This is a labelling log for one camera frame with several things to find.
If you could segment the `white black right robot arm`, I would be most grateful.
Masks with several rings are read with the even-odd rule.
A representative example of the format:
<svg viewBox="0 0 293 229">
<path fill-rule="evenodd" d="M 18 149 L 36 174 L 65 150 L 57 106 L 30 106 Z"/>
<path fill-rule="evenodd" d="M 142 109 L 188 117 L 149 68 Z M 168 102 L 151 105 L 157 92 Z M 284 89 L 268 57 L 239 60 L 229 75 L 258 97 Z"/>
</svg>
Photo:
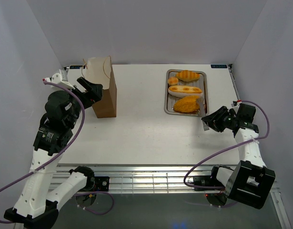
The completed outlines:
<svg viewBox="0 0 293 229">
<path fill-rule="evenodd" d="M 230 129 L 239 152 L 239 163 L 232 169 L 223 165 L 212 168 L 209 184 L 220 194 L 208 194 L 212 205 L 224 206 L 228 199 L 261 209 L 275 181 L 275 172 L 265 165 L 257 138 L 258 126 L 253 123 L 256 108 L 235 102 L 233 108 L 222 106 L 216 112 L 202 118 L 212 130 L 223 132 Z"/>
</svg>

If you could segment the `striped croissant fake bread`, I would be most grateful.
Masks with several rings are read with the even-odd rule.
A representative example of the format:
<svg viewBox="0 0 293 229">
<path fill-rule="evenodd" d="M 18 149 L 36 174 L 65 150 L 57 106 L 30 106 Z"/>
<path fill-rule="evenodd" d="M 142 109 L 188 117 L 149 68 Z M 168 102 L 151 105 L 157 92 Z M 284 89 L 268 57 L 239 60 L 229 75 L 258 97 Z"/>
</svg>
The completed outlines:
<svg viewBox="0 0 293 229">
<path fill-rule="evenodd" d="M 200 75 L 193 71 L 183 70 L 177 73 L 175 77 L 184 82 L 191 82 L 191 81 L 199 80 Z"/>
</svg>

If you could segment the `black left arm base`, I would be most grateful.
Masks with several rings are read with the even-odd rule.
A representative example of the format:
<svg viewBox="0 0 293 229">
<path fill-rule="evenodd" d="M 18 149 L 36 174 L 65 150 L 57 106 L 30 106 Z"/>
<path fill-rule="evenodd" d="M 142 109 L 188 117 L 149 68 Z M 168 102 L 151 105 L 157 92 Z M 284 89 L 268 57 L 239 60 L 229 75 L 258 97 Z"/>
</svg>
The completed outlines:
<svg viewBox="0 0 293 229">
<path fill-rule="evenodd" d="M 94 177 L 91 178 L 91 189 L 90 191 L 109 191 L 110 177 Z"/>
</svg>

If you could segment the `small round fake bun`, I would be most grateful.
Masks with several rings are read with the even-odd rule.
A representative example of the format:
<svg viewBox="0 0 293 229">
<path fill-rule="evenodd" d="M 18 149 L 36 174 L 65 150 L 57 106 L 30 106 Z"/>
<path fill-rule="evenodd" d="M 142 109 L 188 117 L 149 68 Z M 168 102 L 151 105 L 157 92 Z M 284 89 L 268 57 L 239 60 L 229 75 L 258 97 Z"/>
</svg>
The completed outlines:
<svg viewBox="0 0 293 229">
<path fill-rule="evenodd" d="M 178 78 L 177 77 L 170 77 L 167 81 L 168 85 L 177 85 L 179 82 Z"/>
</svg>

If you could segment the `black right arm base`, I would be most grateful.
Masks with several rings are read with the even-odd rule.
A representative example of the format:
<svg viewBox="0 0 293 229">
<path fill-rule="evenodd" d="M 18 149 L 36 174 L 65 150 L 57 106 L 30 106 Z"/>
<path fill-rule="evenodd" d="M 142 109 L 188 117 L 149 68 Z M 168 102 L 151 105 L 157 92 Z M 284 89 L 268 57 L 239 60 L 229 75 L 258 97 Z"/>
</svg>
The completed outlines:
<svg viewBox="0 0 293 229">
<path fill-rule="evenodd" d="M 211 176 L 193 176 L 188 178 L 188 183 L 201 186 L 201 187 L 194 187 L 195 191 L 205 191 L 205 190 L 224 190 L 222 183 L 213 179 Z"/>
</svg>

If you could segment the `metal tongs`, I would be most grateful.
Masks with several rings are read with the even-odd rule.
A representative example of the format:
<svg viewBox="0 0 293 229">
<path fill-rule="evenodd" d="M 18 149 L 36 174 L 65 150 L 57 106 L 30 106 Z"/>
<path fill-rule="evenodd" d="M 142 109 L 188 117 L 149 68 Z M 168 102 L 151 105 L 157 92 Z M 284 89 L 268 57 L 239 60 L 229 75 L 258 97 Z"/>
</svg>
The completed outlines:
<svg viewBox="0 0 293 229">
<path fill-rule="evenodd" d="M 206 113 L 205 113 L 205 109 L 204 109 L 204 105 L 203 105 L 203 98 L 199 97 L 198 99 L 196 99 L 196 103 L 199 105 L 201 118 L 205 117 Z M 204 131 L 209 130 L 208 125 L 204 121 L 202 121 L 202 124 L 203 124 Z"/>
</svg>

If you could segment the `long white fake bread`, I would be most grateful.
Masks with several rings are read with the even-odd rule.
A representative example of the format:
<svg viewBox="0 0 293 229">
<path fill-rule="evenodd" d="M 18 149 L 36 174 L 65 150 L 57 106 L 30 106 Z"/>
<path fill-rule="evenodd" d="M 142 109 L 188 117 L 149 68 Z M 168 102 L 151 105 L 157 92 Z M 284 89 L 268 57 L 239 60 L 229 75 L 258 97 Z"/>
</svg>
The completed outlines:
<svg viewBox="0 0 293 229">
<path fill-rule="evenodd" d="M 203 91 L 198 87 L 174 85 L 168 88 L 168 93 L 178 98 L 184 98 L 187 96 L 203 96 Z"/>
</svg>

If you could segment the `breaded oval fake bread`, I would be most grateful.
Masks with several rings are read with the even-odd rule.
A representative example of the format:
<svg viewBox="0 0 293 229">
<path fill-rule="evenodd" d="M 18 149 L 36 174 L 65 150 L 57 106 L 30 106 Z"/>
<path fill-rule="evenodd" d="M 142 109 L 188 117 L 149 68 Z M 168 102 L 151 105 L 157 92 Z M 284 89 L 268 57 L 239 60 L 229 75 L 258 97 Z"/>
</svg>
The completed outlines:
<svg viewBox="0 0 293 229">
<path fill-rule="evenodd" d="M 174 104 L 173 110 L 180 113 L 195 112 L 200 108 L 199 104 L 196 102 L 198 98 L 199 97 L 196 95 L 184 97 Z"/>
</svg>

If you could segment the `brown paper bag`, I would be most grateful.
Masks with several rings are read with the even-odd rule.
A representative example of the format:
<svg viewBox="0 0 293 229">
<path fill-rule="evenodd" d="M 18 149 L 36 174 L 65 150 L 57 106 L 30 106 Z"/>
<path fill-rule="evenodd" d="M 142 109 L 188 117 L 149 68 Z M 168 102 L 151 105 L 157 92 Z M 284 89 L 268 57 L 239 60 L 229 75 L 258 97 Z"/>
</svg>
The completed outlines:
<svg viewBox="0 0 293 229">
<path fill-rule="evenodd" d="M 103 86 L 102 99 L 92 106 L 97 118 L 115 118 L 117 116 L 117 86 L 111 57 L 89 58 L 84 77 L 91 83 Z"/>
</svg>

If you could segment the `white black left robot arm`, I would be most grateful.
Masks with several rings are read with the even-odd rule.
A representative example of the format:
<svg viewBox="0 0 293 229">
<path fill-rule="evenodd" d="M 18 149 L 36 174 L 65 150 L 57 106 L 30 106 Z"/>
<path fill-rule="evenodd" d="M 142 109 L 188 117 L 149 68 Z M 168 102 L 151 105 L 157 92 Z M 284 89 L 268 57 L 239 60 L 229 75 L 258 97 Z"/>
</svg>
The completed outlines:
<svg viewBox="0 0 293 229">
<path fill-rule="evenodd" d="M 101 84 L 94 84 L 83 77 L 77 79 L 83 86 L 52 92 L 45 104 L 45 114 L 33 143 L 33 158 L 28 177 L 19 200 L 4 213 L 4 218 L 21 223 L 27 229 L 50 229 L 57 220 L 61 207 L 78 191 L 93 190 L 94 172 L 79 166 L 70 170 L 70 177 L 55 190 L 49 191 L 61 154 L 77 138 L 72 130 L 85 109 L 102 98 Z"/>
</svg>

